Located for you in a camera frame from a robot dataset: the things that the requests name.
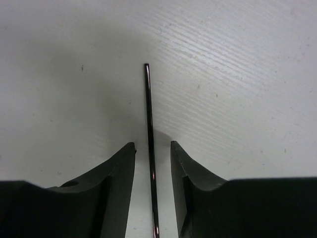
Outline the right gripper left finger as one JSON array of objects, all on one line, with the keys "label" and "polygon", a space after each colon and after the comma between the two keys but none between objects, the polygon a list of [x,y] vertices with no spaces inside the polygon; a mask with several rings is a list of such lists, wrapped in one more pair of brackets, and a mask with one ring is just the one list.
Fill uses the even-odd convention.
[{"label": "right gripper left finger", "polygon": [[0,183],[3,238],[122,238],[135,171],[135,145],[61,186]]}]

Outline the black chopstick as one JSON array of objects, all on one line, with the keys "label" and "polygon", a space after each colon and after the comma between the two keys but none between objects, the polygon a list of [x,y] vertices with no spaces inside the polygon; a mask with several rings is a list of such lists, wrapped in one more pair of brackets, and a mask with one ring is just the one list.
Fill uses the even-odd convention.
[{"label": "black chopstick", "polygon": [[157,196],[157,180],[156,180],[151,78],[150,78],[150,65],[148,63],[144,64],[144,76],[145,76],[147,134],[148,134],[148,151],[149,151],[149,168],[150,168],[151,202],[152,202],[152,219],[153,219],[153,237],[159,238],[159,213],[158,213],[158,196]]}]

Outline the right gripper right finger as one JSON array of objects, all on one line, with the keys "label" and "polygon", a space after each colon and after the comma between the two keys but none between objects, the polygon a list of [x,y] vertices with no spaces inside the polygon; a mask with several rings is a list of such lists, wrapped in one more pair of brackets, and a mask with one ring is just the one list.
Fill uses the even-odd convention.
[{"label": "right gripper right finger", "polygon": [[316,178],[225,180],[176,141],[170,161],[180,238],[316,237]]}]

